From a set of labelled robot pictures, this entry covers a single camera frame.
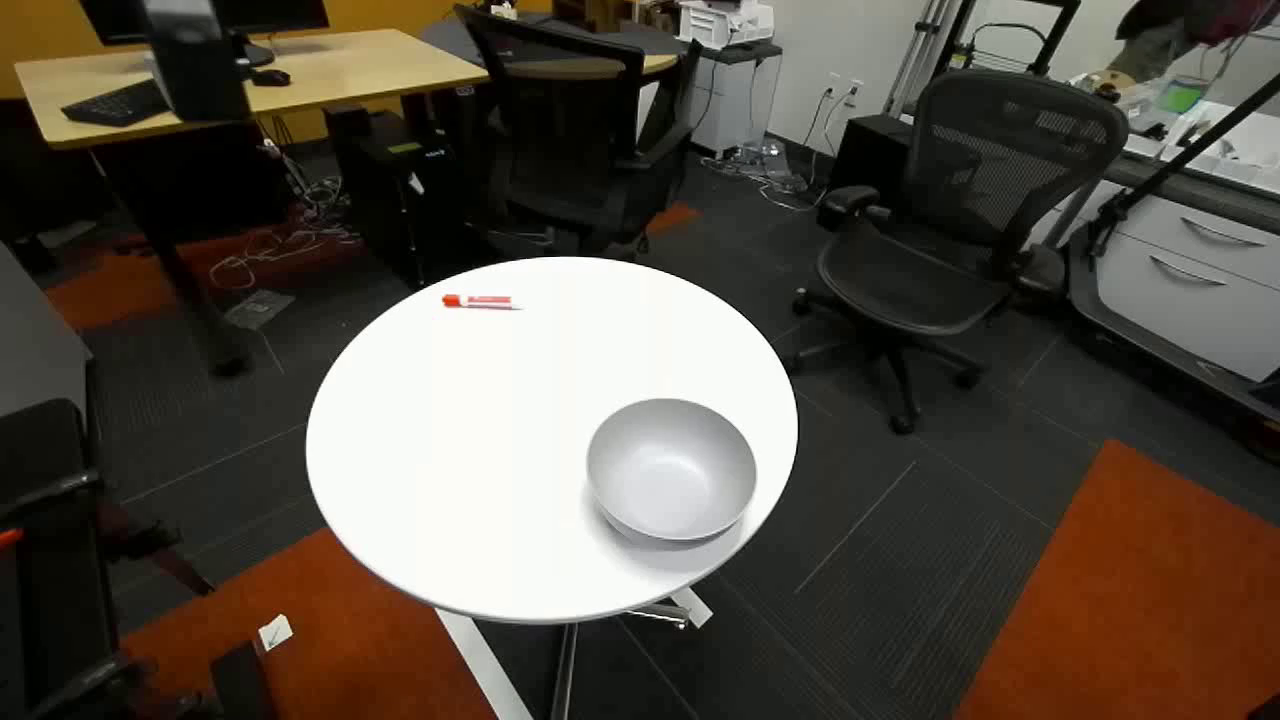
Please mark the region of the round white table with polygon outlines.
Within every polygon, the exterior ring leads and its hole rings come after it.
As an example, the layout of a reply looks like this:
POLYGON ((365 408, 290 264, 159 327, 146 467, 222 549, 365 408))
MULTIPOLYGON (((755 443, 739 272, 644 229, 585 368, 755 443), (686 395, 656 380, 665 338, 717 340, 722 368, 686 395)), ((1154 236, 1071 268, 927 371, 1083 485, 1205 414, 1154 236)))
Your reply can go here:
POLYGON ((779 505, 802 449, 791 380, 717 291, 603 257, 500 262, 443 276, 362 327, 304 430, 313 499, 404 596, 559 638, 545 720, 579 708, 579 627, 686 620, 779 505), (512 296, 522 313, 443 309, 512 296), (755 498, 722 535, 669 545, 616 529, 590 498, 590 441, 625 404, 693 401, 755 454, 755 498))

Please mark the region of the white bowl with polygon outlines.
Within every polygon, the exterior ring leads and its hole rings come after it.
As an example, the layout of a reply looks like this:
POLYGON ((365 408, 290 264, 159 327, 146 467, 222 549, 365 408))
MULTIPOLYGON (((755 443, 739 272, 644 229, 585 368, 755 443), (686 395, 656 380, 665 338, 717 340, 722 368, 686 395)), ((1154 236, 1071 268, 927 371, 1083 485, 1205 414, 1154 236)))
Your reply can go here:
POLYGON ((755 454, 717 408, 635 401, 593 432, 590 498, 625 531, 701 545, 749 511, 755 454))

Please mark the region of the black computer tower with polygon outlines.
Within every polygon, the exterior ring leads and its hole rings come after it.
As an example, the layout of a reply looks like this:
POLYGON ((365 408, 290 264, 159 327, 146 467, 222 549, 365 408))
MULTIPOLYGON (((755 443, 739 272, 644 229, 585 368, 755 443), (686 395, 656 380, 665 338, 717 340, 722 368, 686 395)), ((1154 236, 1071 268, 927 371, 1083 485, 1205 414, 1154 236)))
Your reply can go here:
POLYGON ((369 109, 330 109, 326 124, 365 243, 407 283, 461 268, 467 179, 443 135, 369 109))

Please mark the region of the red dry-erase marker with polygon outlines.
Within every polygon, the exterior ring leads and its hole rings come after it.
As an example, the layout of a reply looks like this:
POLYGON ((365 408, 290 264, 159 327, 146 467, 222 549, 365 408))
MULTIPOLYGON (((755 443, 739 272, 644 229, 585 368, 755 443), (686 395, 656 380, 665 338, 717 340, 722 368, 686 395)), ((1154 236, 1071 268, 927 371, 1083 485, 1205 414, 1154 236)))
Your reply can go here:
POLYGON ((442 296, 443 309, 467 309, 467 313, 522 313, 522 303, 512 296, 461 296, 461 291, 443 291, 442 296))

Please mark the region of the black mesh office chair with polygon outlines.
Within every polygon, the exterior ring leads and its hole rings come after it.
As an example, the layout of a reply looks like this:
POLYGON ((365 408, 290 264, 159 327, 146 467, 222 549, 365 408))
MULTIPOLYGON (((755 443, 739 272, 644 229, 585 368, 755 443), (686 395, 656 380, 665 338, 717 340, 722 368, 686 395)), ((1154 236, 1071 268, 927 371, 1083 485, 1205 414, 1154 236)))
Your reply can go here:
POLYGON ((969 68, 937 78, 911 113, 903 177, 891 193, 829 193, 832 239, 816 257, 820 287, 791 313, 832 309, 872 361, 888 361, 896 432, 919 424, 903 352, 956 364, 972 390, 983 364, 951 340, 998 316, 1027 264, 1027 231, 1083 193, 1124 151, 1118 105, 1031 73, 969 68))

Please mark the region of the white drawer cabinet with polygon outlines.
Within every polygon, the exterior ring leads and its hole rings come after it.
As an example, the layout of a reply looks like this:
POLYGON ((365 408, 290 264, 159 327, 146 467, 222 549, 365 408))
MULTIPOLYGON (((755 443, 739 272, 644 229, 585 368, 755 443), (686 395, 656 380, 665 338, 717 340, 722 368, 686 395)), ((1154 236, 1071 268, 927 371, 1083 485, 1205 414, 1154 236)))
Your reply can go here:
POLYGON ((1280 236, 1176 202, 1147 202, 1095 262, 1101 301, 1167 343, 1267 380, 1280 368, 1280 236))

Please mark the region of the black chair at left edge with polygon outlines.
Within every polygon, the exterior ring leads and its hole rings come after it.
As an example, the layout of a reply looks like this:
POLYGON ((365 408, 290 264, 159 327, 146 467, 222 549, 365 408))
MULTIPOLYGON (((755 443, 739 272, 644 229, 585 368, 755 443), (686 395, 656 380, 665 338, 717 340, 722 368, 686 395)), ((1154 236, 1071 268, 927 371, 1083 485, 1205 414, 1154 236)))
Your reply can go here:
POLYGON ((198 596, 212 586, 165 526, 107 505, 74 401, 0 417, 0 531, 6 720, 280 720, 248 650, 209 665, 209 694, 165 694, 119 650, 111 561, 152 561, 198 596))

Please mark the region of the black keyboard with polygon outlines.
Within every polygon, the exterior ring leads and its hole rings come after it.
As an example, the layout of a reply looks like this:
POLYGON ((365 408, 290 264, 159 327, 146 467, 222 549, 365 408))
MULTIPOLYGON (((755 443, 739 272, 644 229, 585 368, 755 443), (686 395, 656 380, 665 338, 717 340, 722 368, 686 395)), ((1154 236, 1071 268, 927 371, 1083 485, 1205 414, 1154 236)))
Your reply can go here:
POLYGON ((76 105, 64 105, 68 122, 127 127, 170 109, 165 93, 152 81, 124 83, 115 93, 102 93, 76 105))

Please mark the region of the black computer mouse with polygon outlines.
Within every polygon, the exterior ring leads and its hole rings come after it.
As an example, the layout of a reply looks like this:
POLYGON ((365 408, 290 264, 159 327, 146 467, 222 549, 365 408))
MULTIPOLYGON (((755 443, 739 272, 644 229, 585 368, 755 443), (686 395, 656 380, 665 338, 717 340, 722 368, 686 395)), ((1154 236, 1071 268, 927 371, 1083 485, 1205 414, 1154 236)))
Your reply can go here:
POLYGON ((280 68, 259 68, 259 73, 253 73, 248 81, 253 81, 255 88, 290 88, 290 83, 293 83, 293 78, 280 73, 280 68))

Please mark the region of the black office chair at desk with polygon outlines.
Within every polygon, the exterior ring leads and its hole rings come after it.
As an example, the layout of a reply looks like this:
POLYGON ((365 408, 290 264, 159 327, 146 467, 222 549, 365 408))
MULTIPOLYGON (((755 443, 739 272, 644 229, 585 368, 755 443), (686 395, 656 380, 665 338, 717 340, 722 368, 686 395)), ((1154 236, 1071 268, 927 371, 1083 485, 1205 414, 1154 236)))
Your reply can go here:
POLYGON ((490 218, 537 253, 642 257, 693 135, 697 48, 635 44, 465 7, 490 73, 490 218))

